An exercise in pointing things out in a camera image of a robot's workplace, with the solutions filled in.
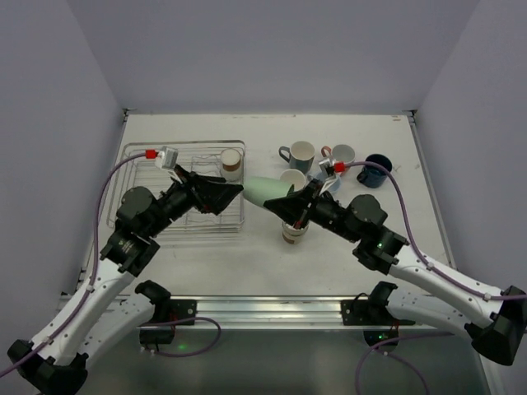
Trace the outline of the light blue mug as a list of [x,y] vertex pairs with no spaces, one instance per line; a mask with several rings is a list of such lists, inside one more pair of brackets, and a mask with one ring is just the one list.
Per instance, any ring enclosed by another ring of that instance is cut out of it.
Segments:
[[281,173],[279,180],[292,185],[295,192],[302,190],[306,184],[306,176],[296,169],[284,170]]

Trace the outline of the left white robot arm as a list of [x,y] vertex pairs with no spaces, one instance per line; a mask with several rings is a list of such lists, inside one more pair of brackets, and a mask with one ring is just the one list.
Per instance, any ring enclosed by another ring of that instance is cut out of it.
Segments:
[[155,238],[187,211],[221,214],[242,192],[239,184],[176,168],[167,191],[155,197],[143,186],[129,189],[116,213],[114,233],[94,261],[91,275],[57,316],[7,354],[19,374],[43,394],[75,394],[88,370],[115,343],[156,315],[167,318],[169,292],[145,281],[113,312],[107,309],[153,259]]

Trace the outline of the light green cup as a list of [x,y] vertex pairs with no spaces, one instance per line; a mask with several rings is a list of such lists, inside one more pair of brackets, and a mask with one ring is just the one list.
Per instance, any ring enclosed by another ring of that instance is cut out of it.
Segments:
[[291,183],[267,177],[248,177],[243,185],[245,200],[257,207],[264,208],[267,200],[284,198],[294,190]]

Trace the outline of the dark blue mug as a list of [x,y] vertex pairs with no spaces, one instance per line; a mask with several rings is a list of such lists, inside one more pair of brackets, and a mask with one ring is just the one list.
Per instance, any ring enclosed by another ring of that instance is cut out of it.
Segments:
[[[391,160],[382,154],[371,154],[366,158],[366,161],[377,164],[388,172],[393,169]],[[368,188],[379,188],[386,179],[386,173],[373,165],[364,165],[356,177],[360,184]]]

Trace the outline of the grey teal mug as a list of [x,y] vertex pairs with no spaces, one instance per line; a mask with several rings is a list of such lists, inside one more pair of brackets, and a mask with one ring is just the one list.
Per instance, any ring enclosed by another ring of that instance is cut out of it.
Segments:
[[315,158],[315,147],[310,142],[298,141],[291,146],[280,146],[278,154],[288,163],[290,169],[307,174]]

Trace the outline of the pink patterned mug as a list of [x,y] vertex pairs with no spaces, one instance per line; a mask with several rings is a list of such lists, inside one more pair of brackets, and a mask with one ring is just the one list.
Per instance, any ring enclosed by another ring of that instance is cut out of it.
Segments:
[[354,162],[356,159],[355,150],[346,144],[338,144],[333,148],[323,146],[320,150],[323,157],[332,156],[336,161],[340,162]]

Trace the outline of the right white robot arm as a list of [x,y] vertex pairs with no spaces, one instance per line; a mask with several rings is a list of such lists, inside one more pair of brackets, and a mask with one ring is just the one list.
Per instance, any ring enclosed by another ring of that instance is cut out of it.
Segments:
[[386,318],[410,320],[470,340],[475,351],[510,366],[526,331],[526,294],[515,286],[500,289],[429,258],[411,235],[384,222],[387,213],[370,194],[342,207],[312,181],[301,191],[264,202],[264,208],[296,228],[311,222],[356,245],[352,251],[369,270],[411,283],[428,293],[405,295],[397,286],[377,286],[371,303]]

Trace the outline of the cream brown cup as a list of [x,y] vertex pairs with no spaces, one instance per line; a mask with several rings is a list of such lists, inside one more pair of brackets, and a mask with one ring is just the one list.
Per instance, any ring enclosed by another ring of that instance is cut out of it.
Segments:
[[303,240],[304,235],[308,229],[308,225],[303,228],[296,229],[284,221],[282,223],[282,238],[289,244],[298,244]]
[[237,181],[242,175],[242,156],[232,148],[225,149],[220,154],[221,175],[227,181]]

